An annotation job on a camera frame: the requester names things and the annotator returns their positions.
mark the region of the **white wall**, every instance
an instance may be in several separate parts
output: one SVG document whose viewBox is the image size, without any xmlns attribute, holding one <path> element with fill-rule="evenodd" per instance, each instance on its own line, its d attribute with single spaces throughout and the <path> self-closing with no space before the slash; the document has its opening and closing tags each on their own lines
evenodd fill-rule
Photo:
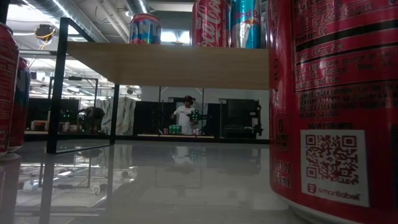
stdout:
<svg viewBox="0 0 398 224">
<path fill-rule="evenodd" d="M 160 100 L 168 102 L 169 98 L 173 97 L 184 97 L 190 95 L 197 99 L 197 102 L 201 102 L 202 95 L 196 88 L 182 88 L 182 87 L 162 87 L 162 94 Z M 269 92 L 266 90 L 226 90 L 226 89 L 214 89 L 205 88 L 205 103 L 219 103 L 220 99 L 250 99 L 259 100 L 259 104 L 262 106 L 261 109 L 261 124 L 264 129 L 262 136 L 258 136 L 258 139 L 269 139 Z M 153 101 L 159 100 L 159 87 L 158 86 L 142 86 L 141 93 L 142 101 Z"/>
</svg>

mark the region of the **red soda can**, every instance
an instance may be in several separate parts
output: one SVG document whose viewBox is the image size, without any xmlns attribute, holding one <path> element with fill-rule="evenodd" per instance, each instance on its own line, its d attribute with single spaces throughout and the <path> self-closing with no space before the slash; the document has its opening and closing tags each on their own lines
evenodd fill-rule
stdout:
<svg viewBox="0 0 398 224">
<path fill-rule="evenodd" d="M 0 22 L 0 156 L 8 149 L 18 58 L 12 30 Z"/>
<path fill-rule="evenodd" d="M 228 46 L 229 7 L 225 0 L 196 0 L 192 14 L 192 45 Z"/>
<path fill-rule="evenodd" d="M 8 151 L 15 151 L 24 144 L 29 87 L 30 71 L 27 61 L 19 58 Z"/>
</svg>

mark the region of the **blue can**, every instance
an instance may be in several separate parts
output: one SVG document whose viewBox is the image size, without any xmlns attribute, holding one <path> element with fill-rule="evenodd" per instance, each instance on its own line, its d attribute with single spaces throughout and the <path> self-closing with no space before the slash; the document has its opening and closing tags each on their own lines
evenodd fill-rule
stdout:
<svg viewBox="0 0 398 224">
<path fill-rule="evenodd" d="M 260 0 L 232 1 L 231 47 L 261 48 Z"/>
<path fill-rule="evenodd" d="M 160 44 L 159 19 L 148 13 L 135 14 L 130 22 L 130 44 Z"/>
</svg>

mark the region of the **person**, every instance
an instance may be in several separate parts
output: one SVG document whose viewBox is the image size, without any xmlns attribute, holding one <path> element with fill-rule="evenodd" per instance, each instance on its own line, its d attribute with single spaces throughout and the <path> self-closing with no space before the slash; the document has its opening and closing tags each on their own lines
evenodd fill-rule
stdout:
<svg viewBox="0 0 398 224">
<path fill-rule="evenodd" d="M 177 115 L 177 124 L 181 125 L 182 134 L 192 134 L 193 121 L 190 121 L 188 114 L 195 109 L 192 107 L 193 98 L 192 96 L 184 97 L 184 105 L 178 107 L 172 114 L 172 119 Z"/>
</svg>

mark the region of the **ceiling duct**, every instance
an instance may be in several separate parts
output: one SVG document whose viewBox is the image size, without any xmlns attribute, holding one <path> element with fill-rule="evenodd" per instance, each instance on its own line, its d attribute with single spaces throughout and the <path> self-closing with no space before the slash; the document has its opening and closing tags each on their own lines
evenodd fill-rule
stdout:
<svg viewBox="0 0 398 224">
<path fill-rule="evenodd" d="M 89 18 L 72 0 L 23 0 L 30 7 L 41 13 L 60 20 L 69 17 L 76 22 L 95 42 L 108 42 L 104 35 L 94 26 Z"/>
<path fill-rule="evenodd" d="M 131 15 L 138 13 L 150 13 L 150 7 L 146 0 L 124 0 L 126 2 L 127 9 Z"/>
</svg>

